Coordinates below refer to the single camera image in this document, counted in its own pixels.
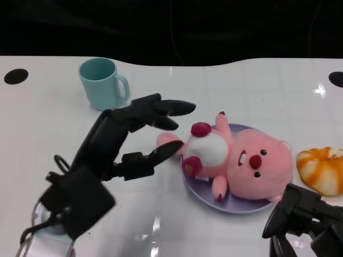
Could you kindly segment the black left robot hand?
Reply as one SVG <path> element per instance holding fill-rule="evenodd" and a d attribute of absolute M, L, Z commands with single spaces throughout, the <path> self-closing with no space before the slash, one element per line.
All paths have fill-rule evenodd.
<path fill-rule="evenodd" d="M 171 117 L 190 114 L 195 108 L 194 103 L 187 101 L 162 100 L 156 93 L 135 99 L 125 108 L 103 111 L 76 153 L 69 173 L 84 167 L 103 181 L 114 177 L 131 180 L 153 175 L 154 167 L 176 154 L 183 142 L 163 143 L 148 155 L 141 152 L 125 154 L 121 163 L 115 163 L 128 134 L 146 125 L 174 131 L 178 123 Z"/>

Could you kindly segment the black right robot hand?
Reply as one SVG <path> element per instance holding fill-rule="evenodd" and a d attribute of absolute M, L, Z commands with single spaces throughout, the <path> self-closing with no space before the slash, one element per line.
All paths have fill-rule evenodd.
<path fill-rule="evenodd" d="M 269 256 L 296 256 L 286 234 L 308 234 L 316 256 L 342 256 L 342 207 L 292 183 L 272 210 L 262 237 L 270 239 Z"/>

